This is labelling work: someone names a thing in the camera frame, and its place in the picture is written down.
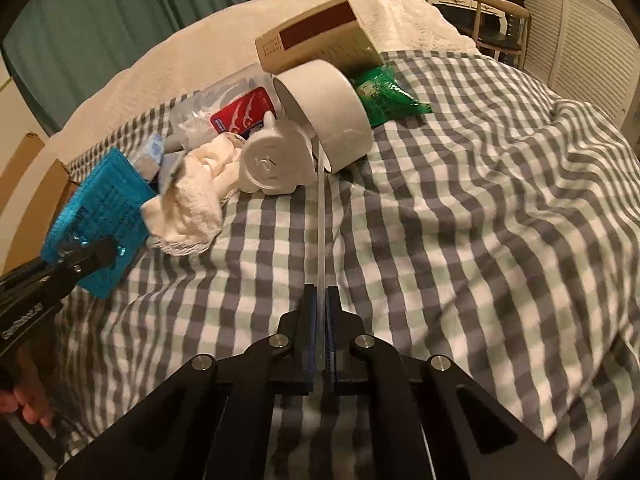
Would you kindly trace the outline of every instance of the green plastic wrapper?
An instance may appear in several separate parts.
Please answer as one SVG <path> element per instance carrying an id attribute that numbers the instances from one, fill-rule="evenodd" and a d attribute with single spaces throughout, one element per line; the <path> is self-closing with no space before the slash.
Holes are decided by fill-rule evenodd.
<path id="1" fill-rule="evenodd" d="M 391 66 L 379 66 L 351 79 L 372 128 L 392 119 L 431 114 L 431 105 L 402 90 Z"/>

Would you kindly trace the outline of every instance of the checkered bedsheet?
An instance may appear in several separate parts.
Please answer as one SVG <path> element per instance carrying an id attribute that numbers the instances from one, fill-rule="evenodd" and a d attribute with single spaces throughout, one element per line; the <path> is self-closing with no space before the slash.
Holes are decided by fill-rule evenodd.
<path id="1" fill-rule="evenodd" d="M 453 358 L 596 478 L 639 416 L 638 161 L 599 108 L 490 58 L 385 59 L 434 113 L 377 127 L 369 155 L 328 177 L 343 305 L 401 353 Z M 173 104 L 72 175 L 167 133 Z M 209 251 L 145 248 L 106 301 L 77 288 L 56 319 L 68 418 L 98 435 L 194 354 L 224 358 L 273 333 L 316 278 L 317 196 L 240 194 Z M 268 478 L 373 478 L 368 432 L 365 398 L 279 398 Z"/>

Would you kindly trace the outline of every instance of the green curtain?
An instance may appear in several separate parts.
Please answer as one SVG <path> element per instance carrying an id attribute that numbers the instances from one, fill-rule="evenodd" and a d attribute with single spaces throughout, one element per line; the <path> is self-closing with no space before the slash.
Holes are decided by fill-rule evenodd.
<path id="1" fill-rule="evenodd" d="M 2 44 L 50 135 L 85 99 L 174 32 L 248 0 L 30 0 Z"/>

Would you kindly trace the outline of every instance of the white towel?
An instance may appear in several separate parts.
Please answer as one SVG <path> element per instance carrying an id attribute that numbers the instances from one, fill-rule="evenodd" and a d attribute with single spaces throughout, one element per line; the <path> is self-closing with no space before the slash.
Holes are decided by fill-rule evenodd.
<path id="1" fill-rule="evenodd" d="M 154 247 L 184 256 L 211 245 L 222 228 L 222 205 L 239 189 L 243 145 L 242 137 L 221 134 L 187 153 L 166 194 L 140 208 Z"/>

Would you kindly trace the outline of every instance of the metal bolt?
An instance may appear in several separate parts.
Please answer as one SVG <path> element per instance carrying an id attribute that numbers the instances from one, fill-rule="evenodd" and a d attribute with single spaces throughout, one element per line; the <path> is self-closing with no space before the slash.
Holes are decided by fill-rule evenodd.
<path id="1" fill-rule="evenodd" d="M 361 348 L 371 348 L 375 343 L 376 340 L 369 334 L 362 334 L 356 338 L 356 345 Z"/>
<path id="2" fill-rule="evenodd" d="M 191 366 L 193 366 L 195 370 L 200 371 L 208 370 L 209 368 L 211 368 L 212 364 L 213 359 L 208 355 L 196 355 L 196 357 L 194 357 L 191 361 Z"/>
<path id="3" fill-rule="evenodd" d="M 444 357 L 444 355 L 436 355 L 436 357 L 431 360 L 431 366 L 436 370 L 443 372 L 444 370 L 449 370 L 449 368 L 451 368 L 451 361 L 449 358 Z"/>
<path id="4" fill-rule="evenodd" d="M 276 348 L 284 348 L 289 344 L 289 338 L 284 334 L 274 334 L 269 338 L 269 344 Z"/>

